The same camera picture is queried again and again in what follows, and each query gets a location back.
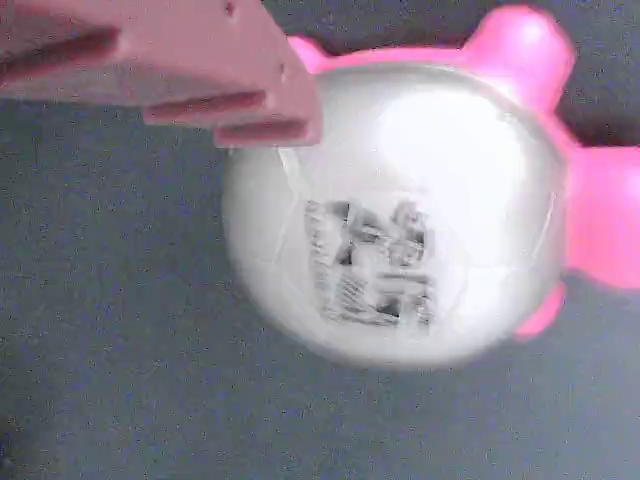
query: gray surface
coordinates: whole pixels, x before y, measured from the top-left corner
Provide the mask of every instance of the gray surface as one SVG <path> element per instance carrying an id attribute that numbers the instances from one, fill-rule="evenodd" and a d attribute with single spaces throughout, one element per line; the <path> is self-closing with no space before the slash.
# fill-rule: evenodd
<path id="1" fill-rule="evenodd" d="M 487 10 L 428 3 L 268 5 L 336 50 L 460 39 Z M 640 6 L 545 3 L 582 55 L 563 114 L 585 138 L 640 141 Z M 335 366 L 266 327 L 230 280 L 224 155 L 206 133 L 113 109 L 0 112 L 16 478 L 637 477 L 637 296 L 573 279 L 547 335 L 454 372 Z"/>

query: white ball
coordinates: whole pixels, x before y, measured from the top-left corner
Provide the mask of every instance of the white ball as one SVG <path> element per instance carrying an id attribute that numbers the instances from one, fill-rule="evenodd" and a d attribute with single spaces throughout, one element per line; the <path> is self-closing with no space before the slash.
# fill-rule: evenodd
<path id="1" fill-rule="evenodd" d="M 507 337 L 562 267 L 565 167 L 541 128 L 454 70 L 318 84 L 320 145 L 230 161 L 225 234 L 256 304 L 361 364 L 449 365 Z"/>

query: pink plastic part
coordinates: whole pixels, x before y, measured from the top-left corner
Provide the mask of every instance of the pink plastic part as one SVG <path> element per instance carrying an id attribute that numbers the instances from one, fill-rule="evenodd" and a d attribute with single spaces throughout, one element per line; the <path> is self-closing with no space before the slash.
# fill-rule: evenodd
<path id="1" fill-rule="evenodd" d="M 259 0 L 5 0 L 0 96 L 141 106 L 219 146 L 312 144 L 313 78 Z"/>
<path id="2" fill-rule="evenodd" d="M 640 289 L 640 149 L 585 148 L 556 117 L 575 53 L 549 15 L 523 6 L 501 7 L 461 49 L 384 48 L 329 57 L 313 41 L 289 42 L 314 74 L 378 62 L 450 65 L 527 107 L 568 162 L 567 267 L 612 287 Z M 547 328 L 564 292 L 559 284 L 516 337 L 527 339 Z"/>

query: toy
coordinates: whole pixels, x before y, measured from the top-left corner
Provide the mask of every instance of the toy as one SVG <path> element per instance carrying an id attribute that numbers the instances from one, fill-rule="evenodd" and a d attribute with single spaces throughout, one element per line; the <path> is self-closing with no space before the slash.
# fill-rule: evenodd
<path id="1" fill-rule="evenodd" d="M 240 150 L 229 251 L 256 303 L 312 349 L 431 368 L 548 326 L 561 273 L 640 287 L 640 153 L 583 148 L 554 115 L 574 52 L 495 10 L 462 49 L 332 58 L 315 147 Z"/>

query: dark background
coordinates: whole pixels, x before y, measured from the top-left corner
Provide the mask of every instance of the dark background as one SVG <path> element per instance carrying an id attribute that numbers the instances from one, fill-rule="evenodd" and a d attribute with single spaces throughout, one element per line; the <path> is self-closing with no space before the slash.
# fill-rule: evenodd
<path id="1" fill-rule="evenodd" d="M 332 53 L 460 44 L 501 3 L 265 2 Z M 640 3 L 531 3 L 579 51 L 561 115 L 587 143 L 640 143 Z M 15 478 L 637 478 L 640 296 L 569 278 L 535 342 L 455 371 L 343 367 L 266 325 L 232 280 L 226 154 L 207 132 L 3 102 L 0 157 Z"/>

